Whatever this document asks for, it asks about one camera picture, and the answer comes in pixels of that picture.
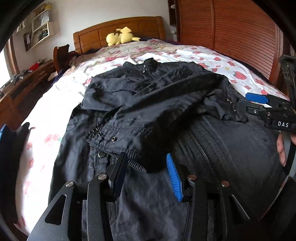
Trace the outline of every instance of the blue gripper pad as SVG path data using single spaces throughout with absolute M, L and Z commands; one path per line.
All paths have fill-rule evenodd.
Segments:
M 171 154 L 167 154 L 167 168 L 170 175 L 170 181 L 172 183 L 173 191 L 179 202 L 183 200 L 182 184 L 179 177 L 176 165 Z
M 261 104 L 267 104 L 269 102 L 269 99 L 266 97 L 266 95 L 258 95 L 253 93 L 246 93 L 246 99 L 248 101 L 253 101 Z

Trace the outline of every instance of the zipper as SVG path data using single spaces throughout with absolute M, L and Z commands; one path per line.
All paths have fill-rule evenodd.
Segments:
M 210 158 L 207 154 L 207 152 L 205 151 L 205 149 L 203 148 L 203 146 L 198 142 L 198 140 L 195 138 L 195 136 L 193 135 L 193 133 L 191 131 L 189 131 L 189 134 L 191 136 L 191 139 L 194 141 L 194 143 L 196 144 L 197 148 L 199 149 L 202 157 L 204 158 L 204 160 L 206 161 L 208 167 L 210 168 L 210 171 L 216 181 L 216 183 L 220 183 L 219 179 L 218 179 L 218 175 L 213 167 L 212 162 L 210 161 Z

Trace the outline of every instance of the human hand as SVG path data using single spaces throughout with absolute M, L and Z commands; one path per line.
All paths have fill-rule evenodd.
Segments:
M 291 133 L 291 141 L 296 145 L 296 134 Z M 279 154 L 279 160 L 282 164 L 282 166 L 286 165 L 286 154 L 285 154 L 285 148 L 284 148 L 284 139 L 283 134 L 280 132 L 278 139 L 276 141 L 276 149 Z

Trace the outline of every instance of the wooden chair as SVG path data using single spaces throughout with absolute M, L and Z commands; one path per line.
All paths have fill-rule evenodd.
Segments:
M 65 63 L 69 59 L 69 47 L 70 45 L 67 44 L 65 46 L 61 47 L 55 47 L 54 48 L 54 67 L 57 70 L 57 73 L 61 71 L 61 69 L 64 67 Z

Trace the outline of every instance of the yellow plush toy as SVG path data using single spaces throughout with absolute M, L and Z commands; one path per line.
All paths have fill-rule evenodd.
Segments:
M 129 43 L 131 41 L 140 41 L 140 38 L 133 36 L 128 27 L 124 27 L 123 29 L 118 28 L 116 29 L 116 32 L 118 33 L 111 33 L 107 35 L 106 41 L 108 46 Z

